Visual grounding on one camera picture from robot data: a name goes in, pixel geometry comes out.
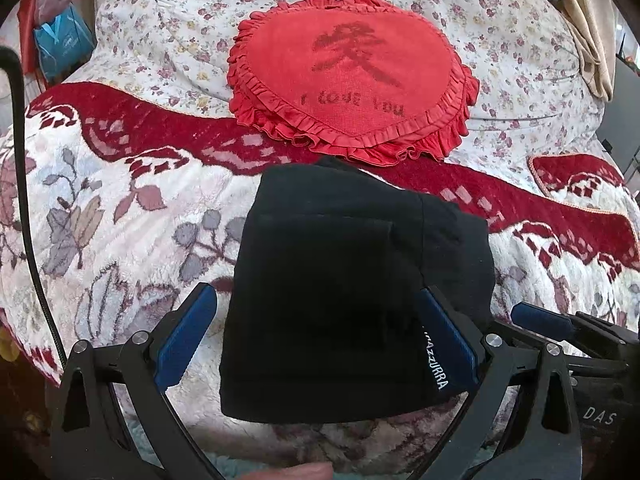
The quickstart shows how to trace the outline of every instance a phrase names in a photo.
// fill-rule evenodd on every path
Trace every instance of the blue bag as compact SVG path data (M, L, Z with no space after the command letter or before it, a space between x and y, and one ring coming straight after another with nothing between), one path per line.
M91 33L73 5L49 23L34 29L33 35L40 69L49 82L94 49Z

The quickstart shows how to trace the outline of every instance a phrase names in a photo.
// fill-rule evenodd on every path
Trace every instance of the bed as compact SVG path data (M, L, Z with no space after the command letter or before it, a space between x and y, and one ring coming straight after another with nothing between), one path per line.
M153 327L195 283L216 287L216 319L182 383L168 391L205 451L401 473L433 446L464 396L349 424L273 426L220 412L224 320L260 172L318 157L239 126L228 110L226 58L238 23L278 1L103 3L91 61L27 112L36 258L67 350L78 338L122 342ZM445 164L422 157L367 170L487 219L494 316L509 320L515 303L529 301L637 330L638 207L595 137L604 104L580 75L561 15L546 0L387 1L446 33L479 79L480 95L469 135ZM57 381L60 365L22 253L11 135L0 156L0 319ZM126 392L119 394L134 420ZM512 399L505 398L490 440Z

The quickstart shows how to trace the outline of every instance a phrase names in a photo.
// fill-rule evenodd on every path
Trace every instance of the black beanie hat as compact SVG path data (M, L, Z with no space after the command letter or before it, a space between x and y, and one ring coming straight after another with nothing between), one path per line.
M236 263L222 412L271 424L348 422L460 393L430 368L415 310L428 285L487 326L495 277L484 219L330 157L269 168Z

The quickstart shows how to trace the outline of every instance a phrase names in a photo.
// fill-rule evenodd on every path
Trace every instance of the metal screw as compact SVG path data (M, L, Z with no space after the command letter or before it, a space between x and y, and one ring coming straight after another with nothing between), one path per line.
M560 355L560 347L556 344L553 343L548 343L546 345L546 351L549 352L551 355Z
M485 339L489 346L498 347L502 344L502 338L497 334L489 334Z
M74 347L72 348L72 350L76 353L76 354L81 354L82 352L84 352L86 350L86 348L89 346L89 343L87 341L85 341L84 339L81 339L80 341L77 341L76 344L74 345Z
M131 336L131 340L134 345L142 345L142 343L146 343L149 339L148 332L141 330L140 332L136 332L133 336Z

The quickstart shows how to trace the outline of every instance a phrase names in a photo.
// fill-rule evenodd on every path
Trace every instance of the red heart-shaped pillow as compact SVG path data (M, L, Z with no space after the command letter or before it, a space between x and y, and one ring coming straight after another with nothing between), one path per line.
M376 166L441 160L468 131L479 83L444 34L383 0L280 2L230 51L240 124Z

